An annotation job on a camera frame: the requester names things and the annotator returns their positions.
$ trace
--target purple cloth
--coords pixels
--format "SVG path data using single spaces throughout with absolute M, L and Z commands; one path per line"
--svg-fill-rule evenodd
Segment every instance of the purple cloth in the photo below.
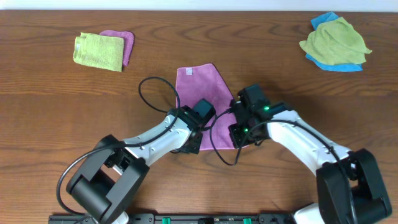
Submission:
M 175 89 L 180 96 L 181 106 L 191 108 L 201 99 L 209 101 L 220 114 L 229 108 L 233 99 L 226 83 L 213 64 L 197 67 L 183 67 L 177 70 Z M 210 126 L 214 117 L 206 126 Z M 213 142 L 217 149 L 234 149 L 229 136 L 228 126 L 235 124 L 234 114 L 224 114 L 213 127 Z M 209 131 L 203 132 L 200 150 L 213 149 L 210 142 Z
M 120 37 L 124 39 L 124 49 L 123 49 L 123 65 L 129 64 L 132 45 L 134 43 L 134 34 L 128 31 L 115 31 L 115 30 L 104 30 L 99 33 L 107 37 Z

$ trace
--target wood grain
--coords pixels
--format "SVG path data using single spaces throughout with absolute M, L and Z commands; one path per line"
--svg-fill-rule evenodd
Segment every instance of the wood grain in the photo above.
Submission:
M 398 14 L 338 13 L 373 50 L 358 73 L 324 72 L 305 59 L 299 41 L 319 14 L 0 11 L 0 223 L 45 223 L 62 213 L 55 186 L 69 163 L 107 134 L 128 138 L 162 120 L 139 99 L 139 81 L 156 75 L 175 82 L 178 67 L 204 63 L 216 65 L 233 94 L 260 83 L 272 101 L 291 104 L 329 138 L 369 149 L 396 210 Z M 106 29 L 136 36 L 122 73 L 72 60 L 80 32 Z M 150 82 L 144 88 L 151 102 L 170 108 L 174 98 L 167 86 Z M 236 151 L 222 153 L 232 160 Z M 316 201 L 311 172 L 267 141 L 245 148 L 236 167 L 223 165 L 211 151 L 168 154 L 151 166 L 129 210 L 258 213 Z M 396 213 L 383 221 L 397 222 Z

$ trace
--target yellow-green cloth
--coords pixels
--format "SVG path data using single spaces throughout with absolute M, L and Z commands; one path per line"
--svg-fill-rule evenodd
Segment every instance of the yellow-green cloth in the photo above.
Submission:
M 365 54 L 372 52 L 343 17 L 320 24 L 307 40 L 300 41 L 300 47 L 326 65 L 361 64 L 366 62 Z
M 76 37 L 73 60 L 81 65 L 121 72 L 124 40 L 81 33 Z

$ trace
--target white wall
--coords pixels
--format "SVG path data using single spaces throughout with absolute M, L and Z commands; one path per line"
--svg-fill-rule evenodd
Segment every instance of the white wall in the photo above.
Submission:
M 398 12 L 398 0 L 0 0 L 0 9 Z

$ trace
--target cloth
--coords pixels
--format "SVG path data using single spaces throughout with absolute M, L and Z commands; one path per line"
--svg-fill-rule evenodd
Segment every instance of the cloth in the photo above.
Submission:
M 75 40 L 73 60 L 81 65 L 121 72 L 123 45 L 119 37 L 81 33 Z
M 320 24 L 307 40 L 300 41 L 300 46 L 326 65 L 364 63 L 365 54 L 372 52 L 366 48 L 361 35 L 343 17 Z
M 211 63 L 179 68 L 175 89 L 180 96 L 181 106 L 187 105 L 193 108 L 201 99 L 205 99 L 215 107 L 216 114 L 227 110 L 233 99 L 223 78 Z M 213 120 L 214 117 L 206 126 L 210 126 Z M 234 149 L 228 127 L 235 123 L 236 119 L 232 113 L 224 114 L 217 120 L 212 131 L 213 142 L 217 149 Z M 200 150 L 213 149 L 209 133 L 209 131 L 203 132 Z
M 124 40 L 124 49 L 123 49 L 123 65 L 127 66 L 129 64 L 132 45 L 134 44 L 134 34 L 128 31 L 115 31 L 115 30 L 104 30 L 99 33 L 103 36 L 108 37 L 120 37 Z
M 312 27 L 316 30 L 318 26 L 324 22 L 330 22 L 338 19 L 339 17 L 334 12 L 327 12 L 311 20 Z M 306 58 L 310 59 L 319 68 L 325 71 L 331 72 L 360 72 L 362 71 L 361 64 L 346 63 L 341 65 L 325 65 L 317 61 L 310 54 L 305 55 Z

